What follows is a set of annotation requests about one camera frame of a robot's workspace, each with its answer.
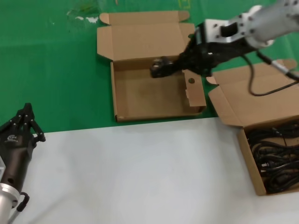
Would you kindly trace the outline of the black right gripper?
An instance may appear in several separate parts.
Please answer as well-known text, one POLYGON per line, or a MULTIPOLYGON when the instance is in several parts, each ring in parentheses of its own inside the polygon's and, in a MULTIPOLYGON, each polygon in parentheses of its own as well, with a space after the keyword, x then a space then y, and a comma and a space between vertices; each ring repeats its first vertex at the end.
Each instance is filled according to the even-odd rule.
POLYGON ((219 64, 254 51, 245 42, 210 42, 187 47, 179 56, 162 56, 161 67, 151 67, 152 78, 163 78, 190 70, 203 77, 211 77, 212 70, 219 64))

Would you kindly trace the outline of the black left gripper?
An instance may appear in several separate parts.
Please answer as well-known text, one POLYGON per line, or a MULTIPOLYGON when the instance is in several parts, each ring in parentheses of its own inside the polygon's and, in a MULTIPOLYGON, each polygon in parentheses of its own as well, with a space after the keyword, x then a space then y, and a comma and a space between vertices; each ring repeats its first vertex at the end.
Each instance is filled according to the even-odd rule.
POLYGON ((43 130, 35 121, 31 103, 26 103, 14 117, 0 127, 0 156, 6 166, 1 183, 22 190, 33 149, 37 142, 45 142, 43 130), (23 127, 26 132, 8 133, 23 127), (34 137, 31 129, 37 134, 34 137))

